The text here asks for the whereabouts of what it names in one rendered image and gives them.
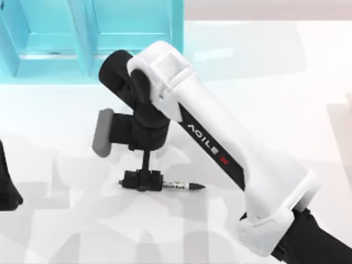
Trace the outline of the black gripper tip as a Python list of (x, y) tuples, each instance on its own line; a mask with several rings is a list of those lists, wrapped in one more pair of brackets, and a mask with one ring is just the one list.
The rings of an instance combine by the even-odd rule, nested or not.
[(22, 195), (10, 177), (3, 142), (0, 140), (0, 211), (15, 211), (23, 202)]

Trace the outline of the black and white marker pen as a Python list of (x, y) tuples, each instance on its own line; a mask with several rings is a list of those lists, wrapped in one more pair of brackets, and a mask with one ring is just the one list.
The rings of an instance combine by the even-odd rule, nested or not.
[(148, 187), (148, 188), (142, 188), (142, 187), (133, 187), (131, 184), (125, 184), (123, 183), (122, 180), (120, 180), (118, 182), (118, 184), (124, 188), (127, 189), (136, 189), (136, 190), (140, 190), (140, 191), (146, 191), (146, 190), (150, 190), (150, 191), (162, 191), (163, 189), (169, 189), (169, 190), (201, 190), (201, 189), (205, 189), (206, 187), (202, 184), (198, 184), (198, 183), (181, 183), (181, 182), (166, 182), (164, 181), (163, 184), (161, 185), (161, 187)]

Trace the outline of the light blue rack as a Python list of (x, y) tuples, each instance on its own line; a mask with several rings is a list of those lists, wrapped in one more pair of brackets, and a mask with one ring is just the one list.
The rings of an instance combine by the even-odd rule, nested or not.
[(95, 83), (116, 50), (184, 49), (185, 0), (0, 0), (0, 84)]

